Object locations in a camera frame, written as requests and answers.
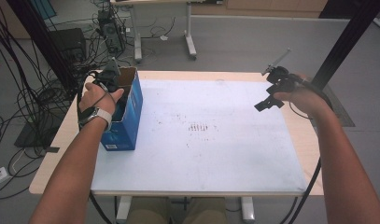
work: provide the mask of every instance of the black pole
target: black pole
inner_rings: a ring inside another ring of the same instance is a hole
[[[41,16],[35,10],[30,0],[7,0],[10,7],[21,21],[21,24],[35,41],[38,49],[47,60],[49,66],[61,81],[70,96],[77,92],[77,82],[70,72],[67,62],[63,59],[60,51],[52,42],[49,30]]]
[[[350,50],[355,47],[361,36],[380,11],[380,0],[364,0],[356,14],[345,27],[324,63],[317,71],[312,83],[321,90],[330,81]]]

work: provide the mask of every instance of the gray floor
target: gray floor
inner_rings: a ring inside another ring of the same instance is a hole
[[[143,41],[144,53],[151,53],[139,64],[140,72],[260,72],[286,48],[292,48],[293,52],[281,65],[291,72],[312,76],[323,63],[347,21],[193,17],[192,36],[198,52],[196,61],[188,56],[182,33],[184,24],[183,20],[177,19],[167,41]],[[28,41],[22,41],[22,44],[31,49]],[[15,105],[18,88],[1,56],[0,63],[0,116],[8,118],[18,109]],[[356,124],[356,127],[345,128],[345,131],[380,197],[380,29],[377,26],[372,24],[369,27],[329,84]],[[15,119],[8,127],[0,146],[0,167],[7,166],[9,159],[19,150],[13,143],[24,122],[25,120]],[[19,160],[17,166],[25,163],[25,159]],[[25,188],[31,180],[31,176],[15,179],[15,184],[9,185],[0,193],[0,197]],[[26,223],[38,199],[39,196],[25,191],[16,197],[0,200],[0,223]],[[113,199],[98,197],[98,200],[112,219]],[[258,223],[278,223],[289,210],[292,199],[263,197],[254,198],[253,201]],[[95,209],[91,205],[89,207],[87,223],[103,223]],[[237,199],[227,200],[228,209],[235,210],[238,207]],[[240,212],[227,214],[232,224],[243,223]],[[310,197],[296,223],[326,222],[323,198]]]

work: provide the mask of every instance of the person's leg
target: person's leg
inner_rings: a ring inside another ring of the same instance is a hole
[[[225,198],[192,198],[183,224],[228,224]]]
[[[133,197],[127,224],[168,224],[170,202],[168,198]]]

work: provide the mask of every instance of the forearm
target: forearm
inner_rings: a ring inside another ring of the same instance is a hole
[[[56,166],[31,223],[84,222],[97,150],[105,126],[105,120],[96,118],[78,133]]]
[[[329,223],[380,223],[380,202],[339,120],[324,108],[316,121]]]

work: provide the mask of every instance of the cardboard box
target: cardboard box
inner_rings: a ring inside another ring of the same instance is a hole
[[[118,83],[125,92],[117,103],[110,131],[102,136],[101,142],[107,151],[135,149],[143,105],[143,94],[136,68],[120,68]]]

